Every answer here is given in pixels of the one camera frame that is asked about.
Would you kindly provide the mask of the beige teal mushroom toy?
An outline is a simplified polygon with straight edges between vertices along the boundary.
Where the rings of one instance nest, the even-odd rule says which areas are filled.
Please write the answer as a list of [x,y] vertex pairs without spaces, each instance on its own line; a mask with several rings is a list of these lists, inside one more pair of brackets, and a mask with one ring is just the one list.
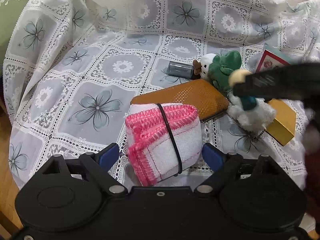
[[241,95],[238,95],[238,88],[242,88],[242,85],[246,81],[246,76],[251,74],[252,72],[250,72],[249,70],[237,69],[231,73],[228,79],[228,83],[232,91],[234,91],[234,89],[236,88],[236,96],[240,99],[242,109],[244,111],[253,110],[257,106],[257,100],[255,97],[249,95],[242,95],[242,91],[240,92]]

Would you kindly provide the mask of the pink white towel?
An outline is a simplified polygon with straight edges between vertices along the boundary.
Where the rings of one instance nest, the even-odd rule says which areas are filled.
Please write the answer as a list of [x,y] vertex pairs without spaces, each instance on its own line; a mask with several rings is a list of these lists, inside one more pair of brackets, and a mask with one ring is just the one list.
[[143,186],[178,174],[201,155],[201,122],[193,105],[132,104],[125,128],[128,158]]

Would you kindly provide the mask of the grey tape roll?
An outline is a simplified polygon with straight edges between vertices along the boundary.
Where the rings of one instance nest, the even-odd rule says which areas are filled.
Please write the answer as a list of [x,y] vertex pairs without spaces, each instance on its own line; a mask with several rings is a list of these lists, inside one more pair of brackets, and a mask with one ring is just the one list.
[[167,74],[190,79],[193,75],[193,66],[185,63],[170,61],[167,68]]

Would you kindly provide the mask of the red teal donut box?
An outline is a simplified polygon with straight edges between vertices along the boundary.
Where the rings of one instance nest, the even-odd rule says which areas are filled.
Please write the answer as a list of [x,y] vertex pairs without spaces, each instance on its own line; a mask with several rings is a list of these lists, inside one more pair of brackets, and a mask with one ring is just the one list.
[[264,44],[264,50],[261,59],[258,61],[255,72],[258,73],[292,64],[294,64],[293,59],[266,43]]

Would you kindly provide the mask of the yellow cardboard box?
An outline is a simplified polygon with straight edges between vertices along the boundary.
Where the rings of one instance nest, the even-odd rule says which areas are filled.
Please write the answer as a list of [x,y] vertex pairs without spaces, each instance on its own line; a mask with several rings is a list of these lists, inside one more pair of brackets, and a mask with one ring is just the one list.
[[272,99],[268,104],[276,110],[276,117],[266,131],[281,146],[285,146],[295,136],[296,113],[281,100]]

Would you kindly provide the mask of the white fluffy plush toy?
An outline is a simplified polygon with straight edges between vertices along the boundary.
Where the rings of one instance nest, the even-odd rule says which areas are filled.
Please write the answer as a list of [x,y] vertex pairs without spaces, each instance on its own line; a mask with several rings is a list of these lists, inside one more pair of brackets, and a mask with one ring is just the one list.
[[258,133],[267,129],[277,111],[264,101],[253,96],[238,97],[232,92],[228,94],[231,105],[227,109],[228,115],[236,120],[248,132]]

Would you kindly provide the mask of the orange brown flat case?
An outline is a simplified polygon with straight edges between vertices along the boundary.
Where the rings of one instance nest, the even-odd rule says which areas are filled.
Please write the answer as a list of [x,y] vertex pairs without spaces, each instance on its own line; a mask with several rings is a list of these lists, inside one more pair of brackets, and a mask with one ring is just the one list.
[[209,82],[198,79],[134,97],[131,104],[183,103],[197,108],[199,118],[207,122],[224,113],[229,101]]

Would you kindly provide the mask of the green white plush toy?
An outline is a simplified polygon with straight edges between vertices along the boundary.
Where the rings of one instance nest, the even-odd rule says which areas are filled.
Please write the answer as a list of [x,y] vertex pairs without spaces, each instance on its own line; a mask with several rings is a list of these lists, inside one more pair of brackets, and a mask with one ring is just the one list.
[[220,93],[227,94],[231,88],[228,83],[229,76],[242,63],[241,55],[236,50],[228,51],[225,54],[206,54],[200,61],[193,60],[194,75],[208,81]]

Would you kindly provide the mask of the white lace floral sofa cover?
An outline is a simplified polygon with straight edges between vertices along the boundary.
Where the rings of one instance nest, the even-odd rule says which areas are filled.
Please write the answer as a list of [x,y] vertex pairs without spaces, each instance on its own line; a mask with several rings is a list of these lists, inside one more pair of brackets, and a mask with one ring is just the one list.
[[112,176],[134,181],[125,118],[133,97],[186,83],[166,70],[236,50],[255,71],[264,44],[319,60],[319,0],[29,0],[2,67],[9,168],[23,187],[54,154],[116,142]]

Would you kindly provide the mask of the green embroidered cushion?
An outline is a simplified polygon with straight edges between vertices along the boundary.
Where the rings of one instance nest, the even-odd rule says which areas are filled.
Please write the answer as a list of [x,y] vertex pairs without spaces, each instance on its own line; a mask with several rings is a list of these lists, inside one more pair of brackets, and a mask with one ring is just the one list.
[[0,31],[1,31],[1,64],[4,61],[5,53],[17,23],[17,20],[29,0],[1,0],[0,6]]

